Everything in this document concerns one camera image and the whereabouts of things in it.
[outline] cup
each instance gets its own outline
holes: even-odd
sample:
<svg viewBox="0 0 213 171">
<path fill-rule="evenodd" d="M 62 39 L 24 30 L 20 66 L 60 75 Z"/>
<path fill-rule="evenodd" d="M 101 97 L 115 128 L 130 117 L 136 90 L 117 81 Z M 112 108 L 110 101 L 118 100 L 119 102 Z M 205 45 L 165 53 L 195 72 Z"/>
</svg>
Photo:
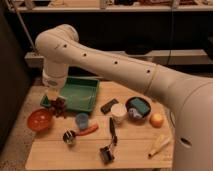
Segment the cup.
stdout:
<svg viewBox="0 0 213 171">
<path fill-rule="evenodd" d="M 80 131 L 88 128 L 89 116 L 86 113 L 78 113 L 75 117 L 75 122 L 78 125 Z"/>
<path fill-rule="evenodd" d="M 127 109 L 126 106 L 122 103 L 114 104 L 111 107 L 112 118 L 116 124 L 121 124 L 123 120 L 126 118 Z"/>
</svg>

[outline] small bowl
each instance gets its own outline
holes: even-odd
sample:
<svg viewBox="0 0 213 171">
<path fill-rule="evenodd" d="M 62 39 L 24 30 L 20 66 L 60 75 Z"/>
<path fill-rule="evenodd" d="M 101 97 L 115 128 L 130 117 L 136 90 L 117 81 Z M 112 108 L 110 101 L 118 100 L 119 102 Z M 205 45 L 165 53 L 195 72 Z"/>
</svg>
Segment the small bowl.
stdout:
<svg viewBox="0 0 213 171">
<path fill-rule="evenodd" d="M 52 124 L 52 117 L 53 114 L 48 109 L 38 109 L 28 117 L 27 126 L 35 132 L 46 130 Z"/>
<path fill-rule="evenodd" d="M 145 105 L 149 108 L 149 110 L 147 110 L 145 113 L 140 113 L 140 112 L 131 104 L 131 100 L 136 99 L 136 98 L 138 98 L 138 99 L 141 100 L 143 103 L 145 103 Z M 141 97 L 132 97 L 132 98 L 130 98 L 130 99 L 127 100 L 127 102 L 126 102 L 125 105 L 126 105 L 126 108 L 127 108 L 128 116 L 129 116 L 129 118 L 132 119 L 132 120 L 136 120 L 136 121 L 137 121 L 137 120 L 143 120 L 143 119 L 146 118 L 146 117 L 150 114 L 150 112 L 151 112 L 151 106 L 150 106 L 149 102 L 148 102 L 147 100 L 141 98 Z M 135 118 L 134 118 L 134 117 L 129 113 L 129 110 L 131 110 L 131 111 L 134 111 L 134 110 L 135 110 L 135 112 L 136 112 L 137 114 L 140 114 L 142 117 L 141 117 L 141 118 L 139 118 L 139 117 L 135 117 Z"/>
</svg>

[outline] black cable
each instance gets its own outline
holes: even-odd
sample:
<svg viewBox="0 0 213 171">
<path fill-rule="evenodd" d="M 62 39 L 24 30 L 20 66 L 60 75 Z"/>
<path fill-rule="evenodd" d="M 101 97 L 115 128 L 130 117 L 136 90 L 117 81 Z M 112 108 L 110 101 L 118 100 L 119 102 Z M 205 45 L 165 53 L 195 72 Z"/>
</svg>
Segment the black cable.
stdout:
<svg viewBox="0 0 213 171">
<path fill-rule="evenodd" d="M 170 41 L 169 41 L 169 56 L 167 58 L 166 65 L 169 65 L 169 61 L 172 55 L 173 41 L 174 41 L 174 11 L 173 11 L 174 2 L 173 1 L 171 2 L 171 33 L 170 33 Z"/>
</svg>

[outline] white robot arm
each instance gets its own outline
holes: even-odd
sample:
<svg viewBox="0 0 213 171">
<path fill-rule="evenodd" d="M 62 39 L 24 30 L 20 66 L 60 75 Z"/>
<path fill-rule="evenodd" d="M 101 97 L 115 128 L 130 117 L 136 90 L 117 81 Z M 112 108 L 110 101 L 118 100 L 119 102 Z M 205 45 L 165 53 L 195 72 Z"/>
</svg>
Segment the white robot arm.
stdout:
<svg viewBox="0 0 213 171">
<path fill-rule="evenodd" d="M 62 88 L 68 67 L 77 66 L 167 106 L 176 121 L 173 171 L 213 170 L 213 79 L 88 48 L 69 25 L 41 33 L 36 47 L 45 57 L 43 82 L 49 87 Z"/>
</svg>

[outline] green dish rack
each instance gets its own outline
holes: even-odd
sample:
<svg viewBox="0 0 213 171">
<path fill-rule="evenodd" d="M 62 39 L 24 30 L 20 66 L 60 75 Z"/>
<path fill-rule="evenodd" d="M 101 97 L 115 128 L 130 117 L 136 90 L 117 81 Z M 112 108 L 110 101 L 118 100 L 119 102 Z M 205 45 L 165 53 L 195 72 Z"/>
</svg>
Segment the green dish rack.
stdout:
<svg viewBox="0 0 213 171">
<path fill-rule="evenodd" d="M 67 111 L 85 112 L 93 111 L 99 88 L 99 80 L 80 77 L 68 77 L 60 95 L 66 98 Z M 44 95 L 41 106 L 50 107 L 50 101 Z"/>
</svg>

